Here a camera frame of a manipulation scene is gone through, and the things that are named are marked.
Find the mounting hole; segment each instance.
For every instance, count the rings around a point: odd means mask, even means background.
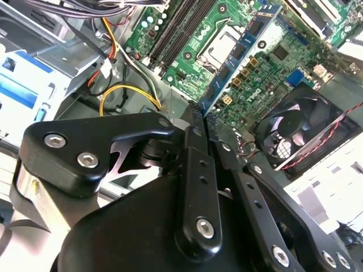
[[[226,13],[226,12],[227,12],[227,5],[226,5],[226,4],[220,4],[220,5],[218,6],[218,12],[219,12],[220,14],[224,14],[224,13]]]
[[[265,41],[259,41],[257,44],[257,47],[260,49],[264,49],[266,47],[266,42]]]
[[[205,177],[200,177],[200,181],[204,184],[208,184],[208,180]]]
[[[199,163],[203,167],[206,167],[207,166],[207,163],[205,161],[203,161],[203,160],[200,160]]]
[[[192,55],[192,53],[191,52],[185,52],[184,53],[184,59],[185,60],[191,60],[192,59],[192,57],[193,57],[193,55]]]
[[[259,209],[262,209],[263,208],[262,205],[258,201],[255,201],[255,205]]]

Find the white surface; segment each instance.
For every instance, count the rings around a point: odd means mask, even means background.
[[[315,184],[314,192],[331,218],[331,223],[334,225],[334,220],[350,222],[363,210],[363,173],[352,168],[354,164],[363,167],[362,141],[363,134],[326,157],[301,178],[285,187],[285,190],[297,200],[300,192]],[[351,225],[355,231],[360,232],[363,229],[363,214]]]

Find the yellow wire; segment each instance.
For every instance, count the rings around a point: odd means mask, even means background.
[[[101,99],[101,103],[100,103],[100,116],[103,117],[103,107],[104,107],[104,103],[106,101],[107,96],[109,96],[112,92],[116,91],[117,89],[120,88],[127,88],[133,91],[138,92],[141,95],[144,95],[144,97],[146,97],[151,103],[153,103],[158,109],[161,109],[161,105],[160,103],[158,103],[151,95],[149,95],[148,93],[146,93],[145,91],[143,91],[142,89],[138,88],[138,87],[134,87],[134,86],[130,86],[130,85],[123,85],[123,84],[118,84],[115,85],[113,87],[111,87],[110,89],[108,89],[102,99]]]
[[[109,26],[108,21],[106,20],[106,18],[102,17],[101,19],[104,22],[104,25],[106,26],[109,35],[111,36],[111,40],[112,40],[113,44],[115,45],[115,54],[114,54],[113,58],[116,58],[116,56],[117,56],[117,41],[116,41],[116,38],[115,38],[115,36],[114,36],[114,34],[113,34],[112,30],[111,30],[111,27]]]

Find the integrated circuit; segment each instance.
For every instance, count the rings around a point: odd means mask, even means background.
[[[237,46],[236,46],[236,48],[235,48],[235,50],[233,52],[233,57],[236,60],[239,60],[242,57],[244,51],[246,51],[246,47],[244,47],[241,44],[237,44]]]
[[[280,60],[283,61],[288,55],[289,52],[285,50],[280,44],[276,46],[276,48],[272,51],[272,53]]]
[[[249,34],[252,36],[256,36],[263,27],[263,25],[264,25],[263,22],[255,21],[249,30]]]
[[[223,67],[222,70],[220,71],[221,80],[225,80],[229,75],[229,73],[230,73],[229,68],[227,66]]]

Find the hex bolt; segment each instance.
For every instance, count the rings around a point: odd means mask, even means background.
[[[214,236],[214,228],[206,219],[202,218],[197,221],[197,230],[206,239],[212,239]]]
[[[331,257],[331,255],[329,253],[327,253],[326,251],[323,251],[323,257],[324,260],[333,268],[336,268],[336,262],[333,259],[333,257]]]
[[[261,168],[259,168],[258,166],[254,166],[254,170],[255,170],[258,174],[262,174],[262,170],[261,170]]]
[[[228,144],[226,144],[226,143],[224,143],[224,144],[222,144],[222,146],[223,146],[223,148],[226,150],[226,151],[231,151],[231,148],[229,147],[229,145]]]
[[[78,155],[77,161],[80,166],[85,168],[95,168],[98,165],[98,159],[92,153],[84,152]]]
[[[284,267],[289,267],[290,260],[288,255],[278,246],[272,248],[272,253],[275,259]]]
[[[44,138],[44,143],[51,148],[62,148],[66,145],[66,139],[59,134],[48,134]]]

